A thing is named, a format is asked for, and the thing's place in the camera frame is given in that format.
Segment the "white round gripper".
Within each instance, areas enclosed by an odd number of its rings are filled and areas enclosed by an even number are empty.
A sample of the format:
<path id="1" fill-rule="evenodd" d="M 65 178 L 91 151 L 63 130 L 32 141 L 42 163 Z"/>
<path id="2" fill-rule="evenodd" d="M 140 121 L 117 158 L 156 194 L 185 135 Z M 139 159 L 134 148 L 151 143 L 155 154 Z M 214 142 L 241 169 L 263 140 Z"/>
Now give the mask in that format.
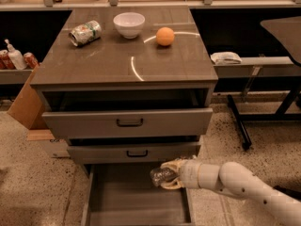
<path id="1" fill-rule="evenodd" d="M 176 190 L 182 187 L 189 189 L 197 189 L 198 185 L 198 169 L 200 163 L 197 160 L 175 159 L 165 162 L 161 165 L 161 169 L 168 168 L 173 171 L 180 171 L 180 180 L 178 178 L 161 183 L 161 187 L 167 190 Z"/>

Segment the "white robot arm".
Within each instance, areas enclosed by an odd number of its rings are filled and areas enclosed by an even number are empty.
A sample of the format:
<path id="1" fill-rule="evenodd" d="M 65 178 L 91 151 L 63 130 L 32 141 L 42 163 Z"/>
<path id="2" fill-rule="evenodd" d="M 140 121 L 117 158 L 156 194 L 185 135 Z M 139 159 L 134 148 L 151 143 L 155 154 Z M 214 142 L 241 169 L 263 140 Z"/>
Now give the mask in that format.
<path id="1" fill-rule="evenodd" d="M 159 186 L 165 189 L 208 189 L 233 198 L 250 199 L 286 226 L 301 226 L 301 202 L 270 187 L 251 170 L 236 162 L 221 166 L 197 159 L 165 162 L 160 171 L 167 174 Z"/>

